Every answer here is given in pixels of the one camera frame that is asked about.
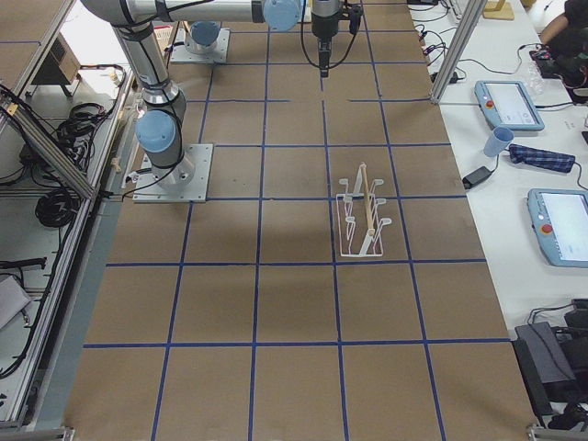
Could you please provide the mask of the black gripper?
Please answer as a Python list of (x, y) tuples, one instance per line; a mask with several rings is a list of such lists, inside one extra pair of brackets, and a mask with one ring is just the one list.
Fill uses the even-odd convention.
[[(332, 38), (338, 33), (341, 4), (338, 0), (313, 0), (311, 3), (311, 30), (317, 38)], [(332, 54), (332, 40), (318, 39), (318, 66), (320, 76), (328, 76)]]

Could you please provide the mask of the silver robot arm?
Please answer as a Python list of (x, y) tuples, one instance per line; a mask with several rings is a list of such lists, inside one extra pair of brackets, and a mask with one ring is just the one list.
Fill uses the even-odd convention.
[(195, 54), (208, 53), (217, 46), (221, 27), (215, 21), (185, 22), (185, 46)]
[(136, 124), (136, 137), (164, 186), (189, 181), (194, 167), (185, 159), (182, 141), (186, 99), (169, 75), (154, 35), (154, 20), (266, 23), (272, 30), (285, 31), (303, 24), (310, 11), (318, 39), (318, 69), (326, 77), (333, 68), (332, 38), (343, 18), (340, 1), (84, 1), (83, 5), (114, 29), (139, 80), (146, 112)]

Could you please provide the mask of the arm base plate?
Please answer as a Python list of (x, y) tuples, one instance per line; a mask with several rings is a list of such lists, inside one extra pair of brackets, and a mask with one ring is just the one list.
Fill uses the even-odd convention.
[(183, 161), (162, 181), (164, 171), (155, 168), (153, 173), (139, 175), (138, 190), (131, 196), (137, 203), (204, 202), (209, 184), (213, 145), (189, 144), (185, 147)]
[(213, 44), (203, 46), (193, 41), (181, 28), (175, 36), (171, 63), (224, 64), (227, 62), (230, 34), (228, 28), (222, 28)]

